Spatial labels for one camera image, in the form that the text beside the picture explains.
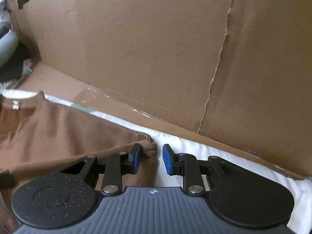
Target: metal rivet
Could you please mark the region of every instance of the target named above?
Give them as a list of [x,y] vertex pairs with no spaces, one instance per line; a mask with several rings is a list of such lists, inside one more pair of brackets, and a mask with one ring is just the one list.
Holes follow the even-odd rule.
[[204,191],[204,188],[198,185],[193,185],[190,186],[188,188],[188,190],[192,193],[192,194],[197,194],[197,193],[201,193],[202,191]]
[[103,187],[103,191],[105,193],[115,193],[118,191],[118,186],[108,185],[108,186]]

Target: cardboard box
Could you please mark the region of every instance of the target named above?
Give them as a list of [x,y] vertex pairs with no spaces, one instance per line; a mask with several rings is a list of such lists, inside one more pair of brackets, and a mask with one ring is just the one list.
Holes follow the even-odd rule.
[[312,0],[30,0],[42,62],[106,95],[312,175]]

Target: white cloth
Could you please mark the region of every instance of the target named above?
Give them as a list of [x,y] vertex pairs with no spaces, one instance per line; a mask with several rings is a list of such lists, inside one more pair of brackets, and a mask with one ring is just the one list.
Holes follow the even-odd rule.
[[[3,95],[8,98],[27,98],[32,97],[35,94],[36,93],[34,92],[25,92],[20,90],[5,90],[3,92]],[[71,102],[49,95],[46,95],[46,98],[52,102],[60,103],[67,106],[71,106],[73,104]],[[280,173],[270,170],[265,166],[237,157],[233,154],[221,151],[219,149],[212,148],[207,145],[199,144],[196,142],[192,142],[186,139],[182,139],[170,134],[162,133],[156,130],[141,127],[105,113],[91,112],[91,114],[109,120],[111,122],[120,124],[124,127],[147,133],[154,139],[158,147],[158,161],[159,161],[155,181],[156,187],[166,187],[166,186],[172,187],[183,185],[182,177],[169,176],[166,173],[166,168],[163,163],[162,156],[162,147],[164,144],[169,144],[175,153],[179,152],[189,153],[195,155],[197,159],[206,160],[208,156],[216,155],[236,165],[239,165],[247,170],[250,170],[270,180],[278,182],[283,186],[285,186],[286,188],[288,188],[294,196],[295,206],[291,215],[291,219],[287,226],[297,234],[309,234],[312,228],[312,182],[310,180],[308,179],[293,180],[291,178],[283,176]],[[206,189],[208,190],[209,188],[205,178],[204,182]]]

